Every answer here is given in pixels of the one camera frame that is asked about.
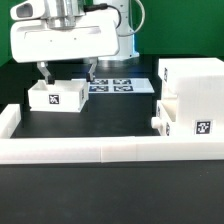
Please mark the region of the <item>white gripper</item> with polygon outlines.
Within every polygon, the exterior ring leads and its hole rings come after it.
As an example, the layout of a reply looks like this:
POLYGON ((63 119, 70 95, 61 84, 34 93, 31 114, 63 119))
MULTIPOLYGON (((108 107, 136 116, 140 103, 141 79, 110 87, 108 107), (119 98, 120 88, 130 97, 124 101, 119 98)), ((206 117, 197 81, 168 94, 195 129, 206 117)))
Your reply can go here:
POLYGON ((19 63, 38 62, 46 84, 54 85, 55 78, 44 61, 89 58, 86 81, 92 82, 98 59, 91 57, 115 55, 119 42, 112 19, 86 15, 70 30, 49 29, 44 20, 16 22, 11 28, 11 50, 19 63))

